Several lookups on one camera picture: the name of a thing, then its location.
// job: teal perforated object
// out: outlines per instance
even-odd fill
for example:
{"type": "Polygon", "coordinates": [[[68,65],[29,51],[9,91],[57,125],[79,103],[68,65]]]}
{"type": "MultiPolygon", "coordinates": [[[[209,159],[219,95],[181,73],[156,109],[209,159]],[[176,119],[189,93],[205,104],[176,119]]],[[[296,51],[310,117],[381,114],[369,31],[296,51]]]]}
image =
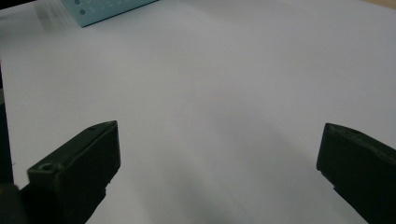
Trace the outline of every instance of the teal perforated object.
{"type": "Polygon", "coordinates": [[[62,0],[81,27],[155,1],[158,0],[62,0]]]}

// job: white table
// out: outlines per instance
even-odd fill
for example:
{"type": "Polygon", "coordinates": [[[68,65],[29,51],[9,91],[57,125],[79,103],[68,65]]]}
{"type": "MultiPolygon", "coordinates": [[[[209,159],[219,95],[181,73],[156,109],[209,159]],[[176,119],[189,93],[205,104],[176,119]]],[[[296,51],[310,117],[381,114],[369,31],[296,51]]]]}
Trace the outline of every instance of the white table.
{"type": "Polygon", "coordinates": [[[162,0],[81,29],[0,11],[16,183],[116,119],[89,223],[365,223],[316,170],[326,122],[396,147],[396,11],[359,0],[162,0]]]}

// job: white surface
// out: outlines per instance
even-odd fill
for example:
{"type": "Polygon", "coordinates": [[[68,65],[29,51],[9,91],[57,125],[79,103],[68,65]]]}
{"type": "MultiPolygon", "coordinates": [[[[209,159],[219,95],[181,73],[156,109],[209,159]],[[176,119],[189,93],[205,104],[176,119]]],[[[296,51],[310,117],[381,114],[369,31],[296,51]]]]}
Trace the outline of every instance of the white surface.
{"type": "Polygon", "coordinates": [[[116,119],[89,223],[365,223],[316,171],[325,122],[396,147],[396,13],[359,0],[162,0],[80,29],[0,11],[16,183],[116,119]]]}

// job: white tabletop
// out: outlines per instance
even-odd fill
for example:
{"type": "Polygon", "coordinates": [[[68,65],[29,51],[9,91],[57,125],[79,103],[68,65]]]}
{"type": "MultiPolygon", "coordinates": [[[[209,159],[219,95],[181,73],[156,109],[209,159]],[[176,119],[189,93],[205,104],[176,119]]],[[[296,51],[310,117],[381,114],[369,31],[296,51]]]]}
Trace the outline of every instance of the white tabletop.
{"type": "Polygon", "coordinates": [[[122,166],[89,223],[365,221],[316,170],[326,122],[396,147],[396,11],[360,0],[162,0],[79,28],[0,11],[16,183],[116,119],[122,166]]]}

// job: wooden surface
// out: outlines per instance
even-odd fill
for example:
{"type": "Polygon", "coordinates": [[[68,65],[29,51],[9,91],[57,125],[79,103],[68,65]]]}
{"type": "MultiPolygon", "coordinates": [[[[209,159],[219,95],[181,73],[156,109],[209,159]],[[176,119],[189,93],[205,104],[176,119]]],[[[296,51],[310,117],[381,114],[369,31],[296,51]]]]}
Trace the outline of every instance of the wooden surface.
{"type": "Polygon", "coordinates": [[[378,4],[384,7],[390,7],[396,9],[396,0],[364,0],[369,3],[378,4]]]}

